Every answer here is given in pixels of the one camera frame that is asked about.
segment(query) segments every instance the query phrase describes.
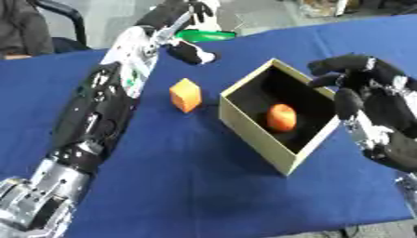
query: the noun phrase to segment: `orange block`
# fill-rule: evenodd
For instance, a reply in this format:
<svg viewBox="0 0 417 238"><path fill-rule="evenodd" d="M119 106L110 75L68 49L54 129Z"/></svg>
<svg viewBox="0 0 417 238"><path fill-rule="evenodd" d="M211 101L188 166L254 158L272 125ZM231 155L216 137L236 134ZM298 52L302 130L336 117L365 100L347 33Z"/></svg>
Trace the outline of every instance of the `orange block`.
<svg viewBox="0 0 417 238"><path fill-rule="evenodd" d="M181 111L188 113L201 103L200 87L184 78L169 89L171 101Z"/></svg>

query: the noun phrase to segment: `robotic hand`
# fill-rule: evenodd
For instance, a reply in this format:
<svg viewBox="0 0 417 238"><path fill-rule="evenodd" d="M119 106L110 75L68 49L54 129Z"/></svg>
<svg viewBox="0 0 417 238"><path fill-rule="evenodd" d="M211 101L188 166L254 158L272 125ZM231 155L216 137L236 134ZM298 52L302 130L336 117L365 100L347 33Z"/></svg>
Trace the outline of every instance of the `robotic hand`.
<svg viewBox="0 0 417 238"><path fill-rule="evenodd" d="M71 96L33 176L0 182L0 237L62 237L99 166L127 129L158 49L168 46L177 58L193 64L216 59L174 36L194 14L204 13L210 11L198 1L167 0L119 35Z"/></svg>
<svg viewBox="0 0 417 238"><path fill-rule="evenodd" d="M364 55L311 62L310 86L337 86L336 113L365 157L397 169L397 186L417 214L417 81Z"/></svg>
<svg viewBox="0 0 417 238"><path fill-rule="evenodd" d="M196 0L167 0L165 3L158 5L155 10L146 14L136 24L147 26L148 33L154 31L168 32L167 27L171 27L174 24L178 24L176 29L180 31L190 24L195 24L194 16L191 18L186 17L187 20L181 22L175 22L178 16L182 16L187 12L194 12L200 22L204 21L205 16L213 16L212 10L202 2ZM200 47L178 38L171 40L167 47L169 55L189 64L204 64L219 57L217 54L206 53Z"/></svg>

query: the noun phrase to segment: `open box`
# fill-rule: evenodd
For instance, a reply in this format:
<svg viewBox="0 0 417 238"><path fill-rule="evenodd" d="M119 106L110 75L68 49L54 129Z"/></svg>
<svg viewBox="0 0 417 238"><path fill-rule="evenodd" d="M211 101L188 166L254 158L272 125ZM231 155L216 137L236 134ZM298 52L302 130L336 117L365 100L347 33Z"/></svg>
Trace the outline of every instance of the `open box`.
<svg viewBox="0 0 417 238"><path fill-rule="evenodd" d="M271 59L234 85L220 99L220 119L263 158L289 175L339 124L334 93L313 89L306 75L278 59ZM297 125L289 132L266 126L266 113L285 103L297 113Z"/></svg>

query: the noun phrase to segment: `blue tablecloth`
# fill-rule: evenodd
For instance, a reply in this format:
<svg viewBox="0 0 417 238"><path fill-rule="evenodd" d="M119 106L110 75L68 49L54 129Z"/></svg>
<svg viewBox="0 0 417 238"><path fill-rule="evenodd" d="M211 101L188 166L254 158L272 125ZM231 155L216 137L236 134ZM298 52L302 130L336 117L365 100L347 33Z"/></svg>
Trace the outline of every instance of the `blue tablecloth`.
<svg viewBox="0 0 417 238"><path fill-rule="evenodd" d="M266 237L410 218L394 171L363 158L339 127L289 177L217 119L219 93L270 58L305 73L350 52L417 75L416 16L271 31L204 44L222 60L160 58L135 117L75 214L68 237ZM103 51L0 62L0 176L28 177L70 92ZM205 106L183 114L168 88L183 77Z"/></svg>

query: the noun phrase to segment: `floor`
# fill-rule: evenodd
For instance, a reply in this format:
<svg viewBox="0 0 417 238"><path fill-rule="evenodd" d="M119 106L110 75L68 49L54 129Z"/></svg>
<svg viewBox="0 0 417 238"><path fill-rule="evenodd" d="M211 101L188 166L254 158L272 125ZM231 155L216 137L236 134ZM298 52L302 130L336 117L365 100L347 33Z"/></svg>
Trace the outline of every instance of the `floor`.
<svg viewBox="0 0 417 238"><path fill-rule="evenodd" d="M88 44L94 48L109 47L114 39L140 16L162 0L56 0L78 9L85 17ZM340 18L306 18L294 0L220 0L219 24L224 30L240 35L271 29L323 24L389 15L393 8L377 10L378 0L367 0L359 12ZM47 16L53 36L74 38L71 22L51 13ZM361 226L355 238L411 238L415 220ZM280 238L338 238L337 232L304 233Z"/></svg>

